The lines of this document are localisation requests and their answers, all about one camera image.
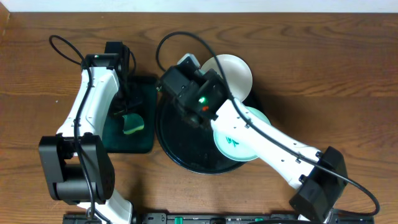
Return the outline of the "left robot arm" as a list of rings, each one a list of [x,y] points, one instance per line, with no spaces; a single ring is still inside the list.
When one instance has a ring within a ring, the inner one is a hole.
[[[115,173],[102,142],[108,116],[125,117],[143,103],[130,81],[130,49],[107,42],[104,53],[81,58],[81,84],[57,133],[39,142],[39,156],[53,200],[86,210],[77,223],[133,223],[133,204],[114,188]]]

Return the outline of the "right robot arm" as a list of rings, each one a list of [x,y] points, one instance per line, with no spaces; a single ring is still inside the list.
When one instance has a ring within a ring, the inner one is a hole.
[[[160,88],[192,123],[208,122],[215,134],[230,138],[241,149],[271,166],[295,189],[289,203],[302,218],[325,223],[346,187],[347,175],[340,151],[325,152],[299,142],[273,127],[243,101],[252,89],[252,72],[241,58],[221,54],[200,65],[185,54],[159,80]]]

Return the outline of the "white plate back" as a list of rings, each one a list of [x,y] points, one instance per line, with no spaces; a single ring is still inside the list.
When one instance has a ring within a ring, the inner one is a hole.
[[[217,55],[228,84],[229,92],[234,98],[243,102],[252,89],[253,77],[249,65],[241,58],[231,54]]]

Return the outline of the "white plate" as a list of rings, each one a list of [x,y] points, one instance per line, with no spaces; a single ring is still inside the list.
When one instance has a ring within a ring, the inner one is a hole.
[[[253,77],[249,65],[241,58],[231,54],[217,55],[228,84],[229,92],[234,98],[243,102],[252,89]]]
[[[234,161],[263,159],[272,146],[246,120],[259,124],[269,124],[269,120],[251,107],[242,106],[241,112],[242,115],[239,115],[230,101],[216,112],[218,117],[211,121],[216,146],[224,156]]]

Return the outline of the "green dish sponge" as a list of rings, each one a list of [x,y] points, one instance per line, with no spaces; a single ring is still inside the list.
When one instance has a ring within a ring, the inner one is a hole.
[[[143,118],[136,113],[125,114],[123,115],[124,118],[124,127],[123,133],[124,134],[132,134],[136,131],[140,131],[144,129],[144,120]]]

